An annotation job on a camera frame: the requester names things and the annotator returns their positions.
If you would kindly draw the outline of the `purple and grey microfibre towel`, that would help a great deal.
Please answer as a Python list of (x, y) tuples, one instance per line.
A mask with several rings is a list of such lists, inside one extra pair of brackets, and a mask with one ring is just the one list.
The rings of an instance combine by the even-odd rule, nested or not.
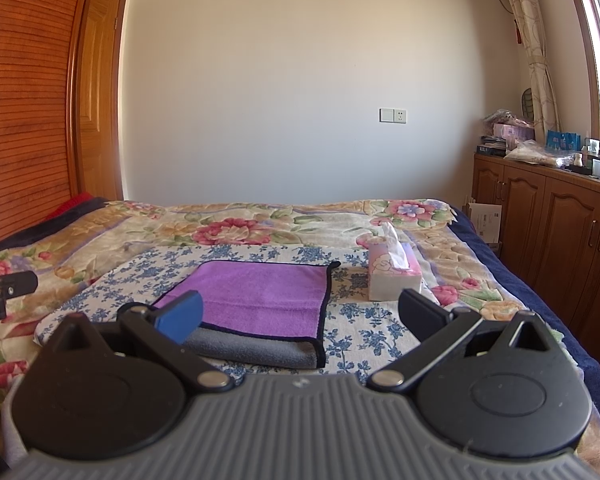
[(332, 292), (325, 264), (208, 261), (163, 294), (196, 290), (204, 302), (199, 327), (184, 344), (205, 358), (319, 370), (326, 365), (324, 325)]

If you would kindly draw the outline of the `floral quilt bedspread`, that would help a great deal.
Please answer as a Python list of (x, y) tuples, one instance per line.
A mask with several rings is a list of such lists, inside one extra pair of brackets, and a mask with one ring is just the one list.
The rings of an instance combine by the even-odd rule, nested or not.
[[(364, 380), (236, 378), (160, 334), (47, 315), (152, 248), (363, 248), (390, 222), (452, 322)], [(600, 366), (438, 200), (160, 207), (92, 200), (0, 243), (0, 479), (600, 479)]]

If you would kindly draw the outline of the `pink tissue box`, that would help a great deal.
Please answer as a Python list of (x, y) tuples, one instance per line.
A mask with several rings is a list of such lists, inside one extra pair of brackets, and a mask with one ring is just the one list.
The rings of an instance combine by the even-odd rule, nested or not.
[(410, 242), (402, 242), (390, 222), (368, 243), (368, 299), (396, 301), (404, 289), (422, 291), (422, 269)]

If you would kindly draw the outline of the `blue floral white cloth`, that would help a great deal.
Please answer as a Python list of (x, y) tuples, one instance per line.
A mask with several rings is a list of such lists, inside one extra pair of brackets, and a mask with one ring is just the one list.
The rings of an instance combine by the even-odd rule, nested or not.
[(418, 344), (396, 301), (368, 298), (367, 260), (363, 248), (152, 248), (47, 315), (34, 339), (46, 344), (71, 313), (112, 322), (125, 304), (161, 308), (194, 290), (202, 320), (186, 346), (228, 374), (344, 373), (364, 380)]

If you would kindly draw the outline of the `red pillow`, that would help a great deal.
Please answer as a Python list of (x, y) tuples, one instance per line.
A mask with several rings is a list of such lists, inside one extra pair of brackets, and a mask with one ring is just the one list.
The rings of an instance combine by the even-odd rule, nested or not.
[(50, 212), (44, 218), (44, 220), (48, 221), (48, 220), (55, 219), (55, 218), (61, 216), (62, 214), (65, 214), (66, 212), (70, 211), (71, 209), (76, 208), (77, 206), (80, 206), (84, 203), (89, 202), (93, 198), (94, 198), (94, 196), (87, 192), (83, 192), (78, 195), (72, 196), (71, 198), (66, 200), (65, 203), (62, 203), (56, 209), (54, 209), (52, 212)]

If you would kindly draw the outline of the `white paper bag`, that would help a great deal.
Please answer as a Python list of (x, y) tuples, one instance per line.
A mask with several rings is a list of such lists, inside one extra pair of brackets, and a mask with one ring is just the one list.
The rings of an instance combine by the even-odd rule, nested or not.
[(468, 203), (465, 212), (475, 231), (486, 244), (498, 244), (502, 222), (502, 206)]

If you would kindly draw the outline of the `wooden sideboard cabinet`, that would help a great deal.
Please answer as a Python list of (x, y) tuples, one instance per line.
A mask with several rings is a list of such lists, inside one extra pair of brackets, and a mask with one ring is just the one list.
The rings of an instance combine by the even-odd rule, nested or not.
[(471, 196), (502, 206), (501, 262), (600, 362), (600, 181), (476, 155)]

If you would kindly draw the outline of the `dark book stack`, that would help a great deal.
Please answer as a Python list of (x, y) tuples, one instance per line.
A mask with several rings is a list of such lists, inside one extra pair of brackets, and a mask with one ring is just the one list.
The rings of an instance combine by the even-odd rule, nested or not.
[(501, 136), (482, 136), (476, 146), (476, 153), (481, 155), (505, 157), (507, 143)]

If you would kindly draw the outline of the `beige plastic bag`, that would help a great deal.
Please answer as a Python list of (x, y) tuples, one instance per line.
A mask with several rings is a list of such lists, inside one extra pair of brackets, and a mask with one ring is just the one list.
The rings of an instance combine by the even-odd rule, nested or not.
[(539, 143), (528, 140), (519, 142), (516, 148), (507, 153), (505, 159), (529, 165), (562, 168), (573, 162), (573, 154), (559, 150), (548, 150)]

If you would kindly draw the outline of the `pink gift box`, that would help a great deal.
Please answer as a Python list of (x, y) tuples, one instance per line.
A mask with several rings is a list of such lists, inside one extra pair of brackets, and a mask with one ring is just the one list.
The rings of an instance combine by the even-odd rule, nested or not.
[(525, 126), (515, 126), (506, 124), (493, 125), (494, 136), (499, 136), (506, 141), (528, 141), (535, 139), (535, 131), (533, 128)]

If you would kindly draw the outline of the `blue patterned box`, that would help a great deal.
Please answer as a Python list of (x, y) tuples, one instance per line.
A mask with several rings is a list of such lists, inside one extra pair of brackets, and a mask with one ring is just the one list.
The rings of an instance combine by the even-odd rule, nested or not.
[(545, 147), (554, 152), (580, 152), (582, 138), (577, 133), (548, 130), (545, 137)]

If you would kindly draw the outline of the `green woven fan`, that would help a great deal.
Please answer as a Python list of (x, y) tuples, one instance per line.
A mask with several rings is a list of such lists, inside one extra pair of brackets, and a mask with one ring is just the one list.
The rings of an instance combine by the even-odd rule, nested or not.
[(527, 122), (534, 122), (534, 107), (531, 88), (527, 88), (526, 90), (524, 90), (524, 92), (522, 92), (522, 95), (520, 97), (520, 105), (522, 117)]

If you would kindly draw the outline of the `wooden slatted headboard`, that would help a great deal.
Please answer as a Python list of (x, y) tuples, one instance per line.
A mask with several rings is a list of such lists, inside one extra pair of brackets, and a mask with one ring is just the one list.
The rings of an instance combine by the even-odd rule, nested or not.
[(0, 0), (0, 240), (79, 192), (76, 74), (86, 0)]

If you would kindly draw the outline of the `patterned beige curtain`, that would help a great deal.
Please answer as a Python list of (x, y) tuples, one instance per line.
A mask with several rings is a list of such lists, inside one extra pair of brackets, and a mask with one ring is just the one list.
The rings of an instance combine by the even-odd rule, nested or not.
[(546, 52), (546, 33), (539, 0), (508, 0), (520, 32), (529, 67), (535, 140), (544, 143), (559, 129), (558, 108)]

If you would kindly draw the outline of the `white wall socket plate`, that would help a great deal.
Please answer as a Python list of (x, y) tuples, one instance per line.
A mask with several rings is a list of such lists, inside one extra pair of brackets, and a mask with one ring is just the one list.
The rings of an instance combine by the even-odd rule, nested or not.
[(400, 108), (381, 107), (379, 109), (379, 121), (391, 122), (392, 124), (406, 124), (407, 111)]

